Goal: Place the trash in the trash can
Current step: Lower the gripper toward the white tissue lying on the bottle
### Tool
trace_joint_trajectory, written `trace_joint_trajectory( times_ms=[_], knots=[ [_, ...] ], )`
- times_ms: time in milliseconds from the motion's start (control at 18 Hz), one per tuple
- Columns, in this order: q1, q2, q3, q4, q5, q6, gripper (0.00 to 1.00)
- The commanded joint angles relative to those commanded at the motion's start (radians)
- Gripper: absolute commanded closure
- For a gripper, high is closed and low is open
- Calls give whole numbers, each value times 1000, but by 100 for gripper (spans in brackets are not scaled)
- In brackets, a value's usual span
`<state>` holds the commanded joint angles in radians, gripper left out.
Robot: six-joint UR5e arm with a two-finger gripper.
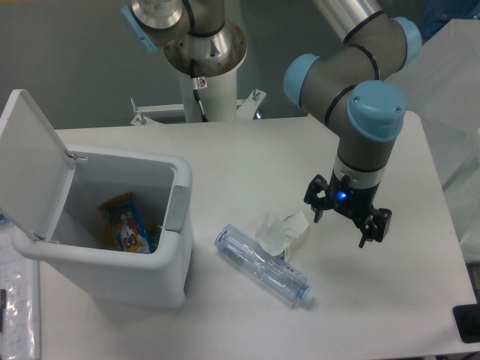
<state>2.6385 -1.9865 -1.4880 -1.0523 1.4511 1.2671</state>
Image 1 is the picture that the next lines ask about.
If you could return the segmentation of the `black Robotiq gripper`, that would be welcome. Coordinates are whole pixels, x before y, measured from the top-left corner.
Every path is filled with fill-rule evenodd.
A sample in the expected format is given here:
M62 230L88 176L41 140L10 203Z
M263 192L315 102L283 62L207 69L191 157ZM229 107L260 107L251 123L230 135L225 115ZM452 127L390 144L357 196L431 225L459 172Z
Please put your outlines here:
M326 210L334 210L349 218L361 230L359 247L366 242L381 243L386 237L392 219L392 211L387 208L374 208L374 197L380 184L369 188L354 188L342 184L331 174L330 183L317 174L307 186L304 202L314 212L313 222L318 223Z

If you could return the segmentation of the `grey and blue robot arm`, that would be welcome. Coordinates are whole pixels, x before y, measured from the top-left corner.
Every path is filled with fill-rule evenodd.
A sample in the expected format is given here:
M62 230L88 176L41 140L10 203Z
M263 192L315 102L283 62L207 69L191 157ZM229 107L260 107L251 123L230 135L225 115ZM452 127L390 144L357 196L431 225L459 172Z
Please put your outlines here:
M361 231L362 242L381 242L392 213L374 197L407 101L386 78L420 53L422 37L403 17L384 14L376 1L318 1L319 11L343 42L329 58L304 54L287 68L283 91L300 109L338 136L331 178L317 175L304 201L316 218L334 210ZM247 44L225 17L223 1L129 1L121 15L140 46L162 49L181 80L188 122L232 121L236 71Z

